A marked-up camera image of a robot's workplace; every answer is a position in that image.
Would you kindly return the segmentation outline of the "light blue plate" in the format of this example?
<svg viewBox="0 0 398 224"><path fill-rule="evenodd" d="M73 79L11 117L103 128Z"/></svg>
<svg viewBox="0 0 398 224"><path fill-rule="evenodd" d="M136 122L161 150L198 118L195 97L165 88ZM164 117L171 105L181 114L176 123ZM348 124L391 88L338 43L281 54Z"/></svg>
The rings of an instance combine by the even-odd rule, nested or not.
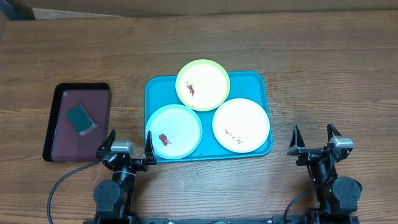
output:
<svg viewBox="0 0 398 224"><path fill-rule="evenodd" d="M171 104L156 110L146 123L156 156L165 160L183 159L200 144L203 127L199 116L184 105Z"/></svg>

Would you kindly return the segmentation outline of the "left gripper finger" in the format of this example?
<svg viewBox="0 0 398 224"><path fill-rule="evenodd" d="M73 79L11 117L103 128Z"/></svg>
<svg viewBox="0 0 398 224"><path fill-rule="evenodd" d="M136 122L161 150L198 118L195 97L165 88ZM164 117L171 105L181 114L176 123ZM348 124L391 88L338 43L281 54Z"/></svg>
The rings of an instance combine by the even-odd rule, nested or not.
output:
<svg viewBox="0 0 398 224"><path fill-rule="evenodd" d="M148 131L148 133L147 133L146 143L145 143L145 147L144 147L144 154L146 155L146 163L148 165L156 165L157 164L157 159L156 159L155 152L154 152L154 146L152 143L151 131Z"/></svg>
<svg viewBox="0 0 398 224"><path fill-rule="evenodd" d="M112 143L116 138L116 131L113 129L109 136L104 140L96 151L96 157L104 157L104 155L111 149Z"/></svg>

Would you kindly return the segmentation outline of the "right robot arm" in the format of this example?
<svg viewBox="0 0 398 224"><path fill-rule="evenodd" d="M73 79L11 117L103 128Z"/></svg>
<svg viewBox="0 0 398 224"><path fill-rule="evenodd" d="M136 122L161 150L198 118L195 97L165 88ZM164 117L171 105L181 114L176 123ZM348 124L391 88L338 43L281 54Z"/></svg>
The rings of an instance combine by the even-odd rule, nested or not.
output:
<svg viewBox="0 0 398 224"><path fill-rule="evenodd" d="M351 177L340 177L335 164L346 159L353 150L353 140L342 135L333 124L327 124L328 142L321 148L308 149L298 126L292 130L288 156L296 156L296 165L305 166L313 182L313 188L295 197L286 207L284 223L358 223L352 213L358 209L362 185ZM314 192L318 208L308 210L294 218L288 215L292 205L302 197Z"/></svg>

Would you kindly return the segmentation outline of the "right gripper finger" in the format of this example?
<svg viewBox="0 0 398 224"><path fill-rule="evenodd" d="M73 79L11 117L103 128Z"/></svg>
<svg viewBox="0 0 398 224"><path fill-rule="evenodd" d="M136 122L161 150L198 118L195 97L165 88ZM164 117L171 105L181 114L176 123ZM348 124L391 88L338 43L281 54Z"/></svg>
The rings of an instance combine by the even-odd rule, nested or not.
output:
<svg viewBox="0 0 398 224"><path fill-rule="evenodd" d="M298 156L306 150L305 143L302 139L298 126L295 124L292 130L292 139L287 150L288 156Z"/></svg>
<svg viewBox="0 0 398 224"><path fill-rule="evenodd" d="M341 136L340 132L335 128L332 123L327 124L327 135L328 135L328 142L335 136Z"/></svg>

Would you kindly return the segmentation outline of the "green dish sponge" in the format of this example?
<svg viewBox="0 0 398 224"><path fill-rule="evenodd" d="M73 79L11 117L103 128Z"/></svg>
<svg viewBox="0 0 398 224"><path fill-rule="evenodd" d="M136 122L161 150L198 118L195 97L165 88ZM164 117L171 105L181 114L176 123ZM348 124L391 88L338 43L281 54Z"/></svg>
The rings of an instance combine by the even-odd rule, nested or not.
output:
<svg viewBox="0 0 398 224"><path fill-rule="evenodd" d="M67 117L80 136L84 136L97 127L81 104L68 110Z"/></svg>

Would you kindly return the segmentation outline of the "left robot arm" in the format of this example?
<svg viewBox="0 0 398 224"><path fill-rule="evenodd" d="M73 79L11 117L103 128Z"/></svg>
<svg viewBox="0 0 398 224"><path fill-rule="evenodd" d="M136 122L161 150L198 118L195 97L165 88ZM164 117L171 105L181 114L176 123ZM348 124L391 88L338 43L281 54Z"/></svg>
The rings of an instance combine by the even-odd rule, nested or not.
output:
<svg viewBox="0 0 398 224"><path fill-rule="evenodd" d="M100 182L94 190L95 223L142 223L138 214L131 212L131 204L137 173L146 172L157 163L151 132L147 133L144 154L143 159L133 158L132 143L117 142L115 130L97 149L96 157L113 173L111 179Z"/></svg>

